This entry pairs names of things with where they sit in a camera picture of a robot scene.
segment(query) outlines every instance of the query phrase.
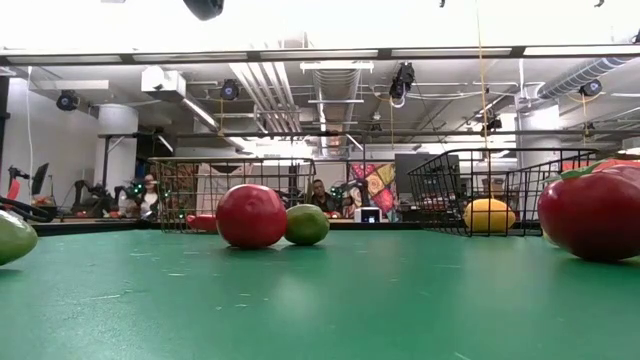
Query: white pillar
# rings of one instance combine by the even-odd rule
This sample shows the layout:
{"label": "white pillar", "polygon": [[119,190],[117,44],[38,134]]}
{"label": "white pillar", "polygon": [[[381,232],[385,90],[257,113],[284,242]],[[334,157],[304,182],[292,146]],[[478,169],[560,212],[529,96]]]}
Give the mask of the white pillar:
{"label": "white pillar", "polygon": [[[124,105],[101,105],[98,122],[100,124],[99,134],[131,134],[138,131],[138,111]],[[107,158],[107,183],[102,184],[112,195],[116,186],[126,186],[127,182],[131,181],[135,176],[138,145],[138,140],[124,138],[116,146],[113,146],[117,141],[118,138],[112,138],[109,144],[112,150]],[[105,140],[98,139],[94,183],[102,183],[104,149]]]}
{"label": "white pillar", "polygon": [[[550,106],[528,111],[526,107],[519,110],[517,126],[519,130],[559,130],[560,109],[557,102],[552,102]],[[516,144],[520,149],[523,148],[560,148],[562,139],[559,135],[540,135],[540,136],[516,136]],[[549,163],[560,158],[559,151],[521,151],[518,153],[518,168],[528,168],[540,164]],[[522,188],[520,189],[520,206],[521,218],[528,220],[537,220],[537,199],[540,192],[544,188],[542,180],[550,176],[549,171],[557,171],[558,164],[554,163],[550,166],[542,168],[535,167],[532,171],[523,171],[520,175],[524,175],[524,179],[520,179]]]}

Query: ceiling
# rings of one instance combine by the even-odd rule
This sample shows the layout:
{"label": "ceiling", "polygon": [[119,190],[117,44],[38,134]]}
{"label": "ceiling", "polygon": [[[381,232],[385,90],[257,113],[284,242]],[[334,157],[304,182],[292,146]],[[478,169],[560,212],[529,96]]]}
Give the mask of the ceiling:
{"label": "ceiling", "polygon": [[[526,59],[523,61],[523,74],[525,83],[548,82],[560,76],[572,66],[580,64],[584,59]],[[316,105],[308,103],[316,99],[313,75],[311,71],[303,72],[300,62],[285,63],[286,74],[289,79],[291,92],[295,104],[299,107],[316,110]],[[407,99],[401,108],[394,108],[393,114],[388,102],[381,102],[375,92],[380,96],[386,96],[392,77],[398,69],[397,61],[374,61],[373,70],[361,70],[360,86],[356,97],[364,100],[354,106],[353,117],[355,124],[351,129],[368,129],[372,124],[373,115],[378,112],[379,123],[384,130],[438,130],[464,129],[465,122],[482,108],[482,97],[469,96],[456,100],[420,100]],[[478,92],[480,85],[481,63],[479,60],[418,60],[413,62],[416,73],[416,82],[424,84],[414,85],[412,94],[442,94],[443,98],[455,93]],[[108,90],[83,90],[79,95],[92,104],[118,103],[133,104],[140,112],[140,124],[147,127],[163,126],[169,133],[184,133],[193,131],[193,115],[178,104],[168,102],[156,102],[139,104],[153,100],[149,95],[141,92],[141,73],[146,69],[144,65],[120,65],[120,66],[67,66],[37,68],[33,72],[34,80],[108,80]],[[165,70],[177,70],[188,81],[188,92],[197,98],[207,111],[214,114],[221,112],[220,103],[211,100],[219,97],[220,84],[224,79],[236,78],[228,64],[192,64],[192,65],[168,65]],[[500,97],[504,92],[517,92],[517,84],[520,82],[519,60],[499,59],[485,60],[484,81],[489,84],[490,94],[487,95],[487,103]],[[586,104],[576,102],[577,94],[573,97],[564,96],[560,99],[560,112],[563,127],[577,127],[588,121],[596,121],[596,128],[633,127],[628,120],[633,120],[634,115],[640,116],[640,111],[625,114],[623,122],[617,122],[617,114],[634,109],[637,99],[633,97],[616,97],[614,93],[640,93],[640,61],[637,59],[627,65],[616,69],[600,78],[604,86],[605,94]],[[48,96],[57,97],[57,92],[49,91]],[[252,113],[253,101],[246,91],[241,93],[239,99],[233,102],[225,102],[224,113]],[[514,109],[503,109],[503,112]],[[343,122],[344,119],[327,116],[327,123]],[[225,119],[225,129],[250,129],[253,126],[252,119],[228,118]],[[307,125],[305,129],[320,129],[317,122]],[[454,137],[448,137],[447,141],[455,141]],[[566,142],[580,141],[580,136],[567,137]],[[615,137],[598,137],[598,141],[619,141]],[[389,137],[379,137],[373,141],[389,143]],[[393,142],[435,142],[434,138],[425,137],[395,137]]]}

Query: wire basket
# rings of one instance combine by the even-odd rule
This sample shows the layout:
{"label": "wire basket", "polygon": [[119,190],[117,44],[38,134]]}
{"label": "wire basket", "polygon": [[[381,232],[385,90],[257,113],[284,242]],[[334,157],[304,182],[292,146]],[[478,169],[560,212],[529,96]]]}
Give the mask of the wire basket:
{"label": "wire basket", "polygon": [[273,189],[285,208],[306,203],[313,191],[315,163],[306,158],[152,158],[158,181],[158,219],[165,232],[200,232],[189,215],[215,214],[222,196],[242,184]]}
{"label": "wire basket", "polygon": [[408,176],[423,228],[464,236],[540,236],[538,197],[549,178],[596,159],[597,150],[585,148],[458,149]]}

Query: table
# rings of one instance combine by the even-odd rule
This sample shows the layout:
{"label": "table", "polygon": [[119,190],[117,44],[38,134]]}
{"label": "table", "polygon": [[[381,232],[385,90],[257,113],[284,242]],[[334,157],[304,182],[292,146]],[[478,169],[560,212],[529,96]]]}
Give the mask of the table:
{"label": "table", "polygon": [[0,359],[632,359],[639,299],[638,262],[541,238],[54,236],[0,268]]}

